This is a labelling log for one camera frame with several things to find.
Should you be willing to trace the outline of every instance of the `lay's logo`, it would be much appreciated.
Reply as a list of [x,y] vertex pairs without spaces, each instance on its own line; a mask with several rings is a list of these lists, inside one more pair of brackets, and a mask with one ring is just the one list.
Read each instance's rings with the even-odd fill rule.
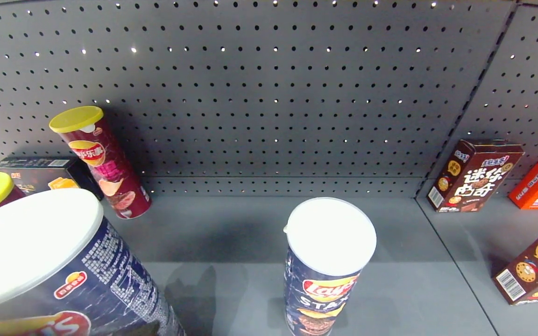
[[305,280],[304,291],[312,299],[319,302],[332,302],[346,295],[356,284],[358,276],[337,280]]
[[0,321],[0,335],[88,336],[90,327],[90,320],[86,315],[66,310],[55,315]]
[[66,277],[66,283],[55,291],[55,298],[61,300],[70,295],[75,289],[81,287],[84,281],[86,281],[86,278],[86,272],[84,271],[70,273],[70,275]]

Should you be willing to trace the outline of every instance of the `store shelf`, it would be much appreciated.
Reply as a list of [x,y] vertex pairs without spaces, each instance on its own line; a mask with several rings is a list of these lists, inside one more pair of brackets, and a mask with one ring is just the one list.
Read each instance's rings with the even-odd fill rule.
[[500,336],[538,334],[538,304],[509,306],[491,277],[538,238],[538,210],[519,210],[509,199],[490,199],[478,213],[436,213],[418,204],[466,278]]
[[[106,214],[190,335],[288,336],[282,228],[304,199],[157,196],[132,221]],[[378,245],[333,336],[495,335],[415,200],[350,201],[373,221]],[[317,246],[347,234],[326,232]]]

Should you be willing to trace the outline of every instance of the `metal shelving unit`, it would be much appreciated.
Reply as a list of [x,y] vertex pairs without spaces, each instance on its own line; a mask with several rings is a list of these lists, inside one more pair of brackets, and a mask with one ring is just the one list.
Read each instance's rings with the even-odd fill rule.
[[[282,227],[311,196],[378,234],[334,335],[531,335],[538,305],[489,279],[538,236],[504,197],[538,161],[538,0],[434,4],[0,0],[0,159],[67,154],[51,117],[101,106],[154,198],[107,215],[192,335],[288,335]],[[527,155],[482,212],[436,214],[461,138]]]

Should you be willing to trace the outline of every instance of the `product label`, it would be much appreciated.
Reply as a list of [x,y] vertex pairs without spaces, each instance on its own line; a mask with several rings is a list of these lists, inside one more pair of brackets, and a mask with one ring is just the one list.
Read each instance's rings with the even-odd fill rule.
[[454,156],[457,157],[458,159],[461,159],[462,162],[464,162],[464,163],[466,163],[466,162],[468,161],[468,158],[470,157],[470,155],[468,155],[468,154],[464,154],[464,153],[462,153],[462,152],[459,151],[459,150],[456,150],[456,151],[454,152]]
[[71,272],[70,275],[66,277],[66,283],[55,291],[55,298],[61,300],[68,296],[74,289],[80,287],[84,281],[86,281],[86,278],[86,272]]
[[77,311],[60,311],[55,315],[0,321],[2,336],[88,336],[91,322]]
[[98,142],[76,140],[69,142],[68,146],[89,166],[96,167],[105,162],[105,149]]
[[295,336],[322,336],[348,300],[360,271],[343,277],[318,273],[288,249],[284,278],[286,322]]
[[506,155],[497,159],[487,159],[483,161],[481,167],[502,166],[504,163],[506,163],[506,161],[508,161],[508,159],[510,159],[510,155]]

